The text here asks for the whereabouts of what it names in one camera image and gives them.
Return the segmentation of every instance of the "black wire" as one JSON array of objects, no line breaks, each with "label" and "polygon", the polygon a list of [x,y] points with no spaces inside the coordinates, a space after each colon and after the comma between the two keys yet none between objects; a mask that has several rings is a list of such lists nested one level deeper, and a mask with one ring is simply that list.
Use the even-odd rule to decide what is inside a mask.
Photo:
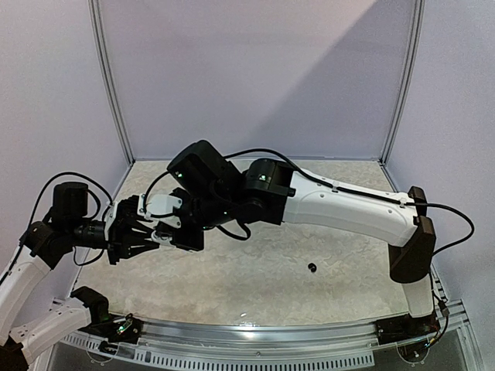
[{"label": "black wire", "polygon": [[92,217],[89,218],[89,220],[93,220],[100,213],[100,210],[101,210],[101,201],[100,201],[99,197],[96,196],[96,194],[92,190],[88,189],[87,192],[90,195],[93,196],[93,199],[96,202],[96,212],[94,213],[94,215]]},{"label": "black wire", "polygon": [[110,207],[111,207],[111,204],[110,204],[110,205],[108,205],[108,206],[105,208],[105,210],[104,210],[103,214],[101,214],[101,221],[102,221],[102,222],[104,222],[104,221],[105,221],[105,217],[106,217],[106,215],[107,215],[108,210],[110,209]]},{"label": "black wire", "polygon": [[222,203],[226,203],[230,207],[238,207],[239,206],[238,204],[233,203],[229,199],[225,199],[224,197],[220,196],[217,193],[216,189],[215,189],[215,185],[216,185],[216,182],[213,181],[213,182],[210,183],[210,187],[209,187],[210,188],[210,193],[213,195],[213,197],[215,197],[216,199],[218,199]]},{"label": "black wire", "polygon": [[[144,214],[146,214],[146,206],[147,206],[146,204],[148,202],[149,193],[152,191],[152,189],[156,185],[156,183],[158,183],[160,181],[160,179],[162,179],[163,177],[165,177],[168,174],[169,174],[169,172],[167,171],[167,172],[163,172],[162,174],[158,175],[155,178],[155,180],[153,180],[153,182],[151,182],[148,189],[146,189],[145,198],[143,199],[143,205],[142,205]],[[162,214],[162,215],[151,214],[150,217],[152,217],[152,218],[165,218],[165,217],[171,216],[171,215],[169,215],[169,214]]]},{"label": "black wire", "polygon": [[467,241],[474,234],[474,223],[473,223],[473,221],[465,213],[462,213],[462,212],[458,211],[457,209],[454,209],[451,206],[442,205],[441,203],[406,203],[405,205],[406,206],[427,206],[427,207],[433,207],[433,208],[436,208],[436,209],[444,209],[444,210],[450,211],[451,213],[454,213],[454,214],[460,216],[471,227],[470,232],[468,234],[466,234],[463,238],[461,238],[459,240],[456,240],[454,242],[448,243],[445,246],[440,247],[435,252],[433,252],[433,256],[435,256],[436,254],[438,254],[438,253],[440,253],[440,252],[442,252],[444,250],[449,249],[450,247],[454,247],[455,245],[459,245],[460,243]]},{"label": "black wire", "polygon": [[246,233],[246,236],[239,236],[237,234],[234,234],[234,233],[226,230],[222,226],[217,226],[217,229],[220,232],[222,232],[223,234],[225,234],[225,235],[227,235],[227,236],[229,236],[231,238],[234,238],[235,240],[239,240],[239,241],[247,241],[247,240],[249,240],[249,238],[251,237],[251,230],[244,223],[237,222],[237,224]]},{"label": "black wire", "polygon": [[316,178],[316,177],[308,174],[307,172],[305,172],[304,170],[302,170],[300,167],[298,167],[287,156],[285,156],[282,153],[277,152],[277,151],[275,151],[273,149],[270,149],[270,148],[252,148],[252,149],[246,149],[244,151],[239,151],[239,152],[233,153],[231,155],[227,155],[224,158],[225,159],[229,159],[229,158],[237,157],[237,156],[240,156],[240,155],[246,155],[247,153],[254,153],[254,152],[271,153],[272,155],[275,155],[275,156],[281,158],[282,160],[284,160],[288,165],[290,165],[294,170],[296,170],[299,174],[301,174],[305,178],[307,178],[307,179],[309,179],[309,180],[311,180],[313,182],[322,184],[322,185],[324,185],[324,186],[326,186],[326,187],[328,187],[330,189],[335,188],[337,191],[349,193],[351,195],[363,196],[363,197],[367,197],[367,198],[370,198],[370,199],[379,199],[380,201],[385,201],[386,203],[393,203],[395,205],[400,205],[401,204],[401,201],[398,200],[398,199],[390,199],[390,198],[385,197],[385,196],[374,195],[372,193],[367,193],[367,192],[359,191],[357,189],[348,189],[348,188],[340,187],[340,186],[334,187],[332,183],[326,182],[326,181],[324,181],[322,179],[318,179],[318,178]]},{"label": "black wire", "polygon": [[431,342],[427,349],[430,349],[432,346],[434,346],[434,344],[436,344],[437,342],[440,341],[440,339],[444,336],[444,334],[447,332],[447,328],[449,327],[449,316],[446,316],[445,317],[445,324],[443,325],[443,330],[442,332],[440,332],[440,335],[439,337],[435,337],[435,340],[433,342]]},{"label": "black wire", "polygon": [[103,257],[105,250],[102,250],[94,259],[91,259],[89,261],[85,261],[84,263],[77,263],[76,262],[76,252],[77,252],[77,248],[74,247],[74,254],[72,256],[72,260],[73,260],[74,264],[76,264],[78,267],[84,267],[86,265],[90,265],[90,264],[94,263],[95,261],[97,261],[101,257]]},{"label": "black wire", "polygon": [[433,291],[433,296],[435,297],[436,300],[443,301],[434,291]]},{"label": "black wire", "polygon": [[17,259],[19,259],[19,256],[21,255],[22,248],[24,247],[24,243],[26,242],[27,231],[29,229],[29,226],[32,224],[32,221],[34,220],[34,216],[36,214],[36,210],[38,209],[39,201],[41,200],[41,197],[43,196],[43,193],[46,191],[46,189],[51,184],[51,182],[53,182],[55,179],[58,179],[58,178],[60,178],[62,176],[65,176],[65,175],[77,176],[79,178],[82,178],[82,179],[87,180],[88,182],[90,182],[94,186],[98,187],[106,195],[106,197],[108,197],[108,199],[110,200],[110,203],[113,202],[113,200],[112,200],[112,198],[110,196],[110,193],[108,193],[108,191],[102,185],[100,185],[98,182],[94,181],[90,177],[88,177],[86,175],[83,175],[83,174],[80,174],[79,172],[60,172],[59,174],[56,174],[53,177],[51,177],[49,179],[49,181],[46,182],[46,184],[43,186],[43,188],[41,188],[41,191],[39,192],[38,198],[36,199],[36,202],[34,204],[34,207],[32,208],[32,212],[31,212],[31,216],[29,218],[28,227],[26,229],[26,232],[22,235],[22,237],[21,237],[21,239],[19,241],[19,248],[17,249],[17,252],[15,253],[14,259],[12,259],[12,262],[10,263],[10,266],[9,266],[8,270],[5,272],[5,274],[3,275],[3,277],[0,279],[0,285],[3,284],[3,282],[5,281],[5,279],[7,278],[7,276],[9,275],[9,272],[14,267],[15,263],[17,263]]}]

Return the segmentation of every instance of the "white wall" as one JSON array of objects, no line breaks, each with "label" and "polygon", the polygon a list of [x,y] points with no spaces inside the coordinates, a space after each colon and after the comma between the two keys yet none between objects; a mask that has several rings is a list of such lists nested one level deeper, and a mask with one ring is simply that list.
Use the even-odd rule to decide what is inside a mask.
[{"label": "white wall", "polygon": [[[411,89],[388,166],[405,190],[461,209],[468,243],[438,255],[451,298],[462,298],[486,369],[495,369],[495,2],[426,2]],[[469,229],[431,211],[439,246]]]},{"label": "white wall", "polygon": [[[97,61],[87,2],[3,0],[0,6],[0,271],[35,199],[54,174],[73,170],[113,192],[127,165]],[[51,189],[40,204],[41,218]],[[72,257],[33,292],[23,316],[64,296]]]},{"label": "white wall", "polygon": [[133,153],[207,138],[223,153],[378,158],[414,3],[101,2]]}]

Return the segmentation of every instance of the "aluminum frame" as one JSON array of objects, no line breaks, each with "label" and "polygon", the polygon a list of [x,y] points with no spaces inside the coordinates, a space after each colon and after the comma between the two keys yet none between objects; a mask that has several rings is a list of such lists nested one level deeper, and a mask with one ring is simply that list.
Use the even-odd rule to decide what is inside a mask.
[{"label": "aluminum frame", "polygon": [[[481,369],[463,303],[449,303],[449,310],[448,332],[463,335],[461,340],[466,365],[469,369]],[[374,362],[373,351],[396,346],[394,343],[378,344],[375,320],[263,328],[145,320],[139,343],[120,344],[115,358],[143,366],[177,370],[358,369],[367,365],[354,363],[355,359],[366,357],[369,365]],[[401,342],[401,345],[418,339]],[[97,350],[102,340],[75,332],[64,338],[62,343],[112,358]]]},{"label": "aluminum frame", "polygon": [[415,65],[416,55],[418,52],[419,36],[421,34],[421,24],[423,13],[425,11],[425,0],[416,0],[415,10],[411,21],[411,34],[408,40],[408,49],[405,56],[404,70],[402,73],[401,87],[395,103],[394,114],[392,117],[390,129],[381,151],[379,162],[386,166],[391,157],[394,147],[395,138],[398,133],[399,124],[404,112],[405,103],[408,97],[409,86],[411,85],[413,68]]},{"label": "aluminum frame", "polygon": [[114,118],[115,130],[121,142],[122,151],[129,165],[135,162],[135,157],[131,149],[131,141],[125,127],[124,118],[118,103],[117,91],[115,90],[114,78],[111,73],[110,60],[108,58],[107,44],[104,38],[103,20],[101,18],[101,7],[98,0],[89,0],[91,24],[93,26],[94,43],[100,61],[101,76],[107,91],[108,104]]}]

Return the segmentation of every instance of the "white arm segment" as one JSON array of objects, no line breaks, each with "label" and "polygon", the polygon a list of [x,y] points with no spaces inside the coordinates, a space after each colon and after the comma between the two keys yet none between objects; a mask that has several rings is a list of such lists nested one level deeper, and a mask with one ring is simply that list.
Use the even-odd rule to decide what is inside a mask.
[{"label": "white arm segment", "polygon": [[[315,178],[330,182],[334,187],[360,190],[378,196],[396,199],[402,204],[413,203],[407,193],[382,192],[357,185],[337,182],[304,170]],[[329,226],[378,238],[391,246],[403,247],[416,230],[413,223],[417,216],[413,206],[401,206],[379,199],[334,192],[318,185],[297,172],[292,175],[291,188],[294,197],[288,197],[283,221]],[[428,275],[420,281],[402,284],[411,317],[423,317],[433,312],[433,300]]]},{"label": "white arm segment", "polygon": [[[31,257],[31,250],[23,247],[10,275],[0,289],[0,346],[9,339],[9,331],[15,317],[34,287],[50,272],[50,267],[40,257]],[[3,271],[5,274],[12,261]]]},{"label": "white arm segment", "polygon": [[69,298],[43,318],[13,328],[11,337],[15,342],[22,343],[22,353],[30,365],[50,346],[90,323],[90,310],[83,306],[82,301]]}]

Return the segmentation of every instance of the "robotic arm link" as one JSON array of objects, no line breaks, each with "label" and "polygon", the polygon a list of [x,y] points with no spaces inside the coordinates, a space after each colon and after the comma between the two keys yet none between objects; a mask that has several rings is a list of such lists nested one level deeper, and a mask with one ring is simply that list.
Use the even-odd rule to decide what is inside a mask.
[{"label": "robotic arm link", "polygon": [[[103,326],[106,332],[99,329],[99,334],[112,341],[137,341],[140,321],[134,318],[139,331],[128,335],[108,314],[108,300],[90,288],[77,289],[60,309],[35,323],[12,328],[30,292],[75,246],[106,250],[110,264],[161,244],[201,251],[204,233],[231,220],[244,230],[246,224],[259,221],[308,223],[383,240],[388,243],[391,279],[402,284],[410,317],[434,315],[428,273],[435,230],[426,208],[416,206],[426,203],[420,188],[408,193],[366,189],[271,158],[260,158],[239,172],[207,141],[184,149],[167,170],[182,188],[113,203],[102,221],[85,217],[87,184],[54,187],[53,206],[42,221],[29,226],[20,253],[2,275],[0,358],[8,349],[9,359],[16,355],[21,364],[29,364],[70,332],[96,331],[95,326]],[[148,221],[157,224],[150,228],[143,224]]]}]

